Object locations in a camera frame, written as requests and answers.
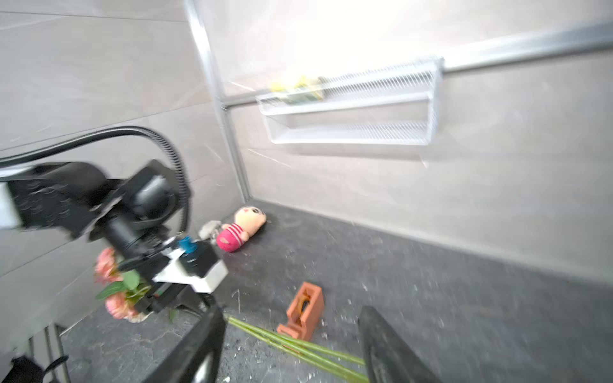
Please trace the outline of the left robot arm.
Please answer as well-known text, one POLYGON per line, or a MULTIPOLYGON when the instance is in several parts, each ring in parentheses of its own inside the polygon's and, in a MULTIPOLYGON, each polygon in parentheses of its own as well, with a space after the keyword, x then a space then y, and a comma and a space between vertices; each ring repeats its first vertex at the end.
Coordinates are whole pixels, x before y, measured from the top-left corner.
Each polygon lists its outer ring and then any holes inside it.
POLYGON ((166 222, 187 214, 190 191, 172 169, 151 161, 126 180, 83 162, 1 173, 4 230, 58 228, 71 239, 104 240, 94 274, 114 317, 138 322, 165 309, 201 314, 227 271, 212 246, 166 222))

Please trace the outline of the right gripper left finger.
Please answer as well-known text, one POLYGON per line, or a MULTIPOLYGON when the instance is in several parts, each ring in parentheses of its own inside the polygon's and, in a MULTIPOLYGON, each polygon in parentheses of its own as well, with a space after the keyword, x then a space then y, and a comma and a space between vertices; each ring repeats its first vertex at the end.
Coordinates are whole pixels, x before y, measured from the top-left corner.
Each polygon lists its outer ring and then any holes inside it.
POLYGON ((144 383, 213 383, 217 380, 227 323, 211 306, 144 383))

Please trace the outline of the orange tape dispenser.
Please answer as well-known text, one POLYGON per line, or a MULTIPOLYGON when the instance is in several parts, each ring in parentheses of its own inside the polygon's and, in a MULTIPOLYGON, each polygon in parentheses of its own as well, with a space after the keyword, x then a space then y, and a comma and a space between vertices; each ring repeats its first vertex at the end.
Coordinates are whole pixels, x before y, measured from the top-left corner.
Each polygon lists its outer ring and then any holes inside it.
POLYGON ((287 323, 279 324, 276 331, 290 338, 311 341, 322 314, 325 301, 322 288, 304 282, 287 308, 287 323))

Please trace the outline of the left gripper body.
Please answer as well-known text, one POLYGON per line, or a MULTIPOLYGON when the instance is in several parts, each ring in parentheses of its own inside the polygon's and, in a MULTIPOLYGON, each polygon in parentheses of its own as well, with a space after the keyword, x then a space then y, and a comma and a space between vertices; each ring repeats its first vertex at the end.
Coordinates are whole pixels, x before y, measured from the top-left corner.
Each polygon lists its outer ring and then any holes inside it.
POLYGON ((215 306, 216 301, 209 293, 197 293, 190 285, 169 282, 153 282, 145 279, 148 290, 134 303, 139 314, 159 314, 175 309, 200 317, 215 306))

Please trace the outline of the artificial pink flower bouquet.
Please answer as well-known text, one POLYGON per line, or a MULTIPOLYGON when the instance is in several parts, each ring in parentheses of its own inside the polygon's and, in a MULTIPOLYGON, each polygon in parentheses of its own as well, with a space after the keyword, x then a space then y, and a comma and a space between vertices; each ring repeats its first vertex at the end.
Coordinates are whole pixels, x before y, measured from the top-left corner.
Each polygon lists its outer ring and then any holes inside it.
MULTIPOLYGON (((137 298, 145 296, 148 288, 140 282, 140 277, 133 277, 130 271, 119 271, 117 257, 112 248, 103 250, 97 257, 94 273, 97 280, 105 284, 105 289, 97 297, 105 301, 107 311, 115 319, 126 319, 131 322, 144 320, 145 316, 137 313, 135 304, 137 298)), ((227 323, 268 346, 290 354, 302 362, 331 373, 347 382, 368 381, 366 375, 339 364, 344 361, 364 366, 366 363, 359 357, 255 327, 233 317, 228 317, 227 323)))

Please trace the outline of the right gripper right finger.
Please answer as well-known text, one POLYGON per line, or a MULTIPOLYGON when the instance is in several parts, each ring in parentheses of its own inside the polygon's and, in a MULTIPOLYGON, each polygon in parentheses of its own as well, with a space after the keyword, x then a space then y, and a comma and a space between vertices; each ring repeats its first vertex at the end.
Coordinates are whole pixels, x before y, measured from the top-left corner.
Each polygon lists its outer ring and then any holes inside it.
POLYGON ((359 332, 369 382, 440 382, 373 306, 363 306, 359 332))

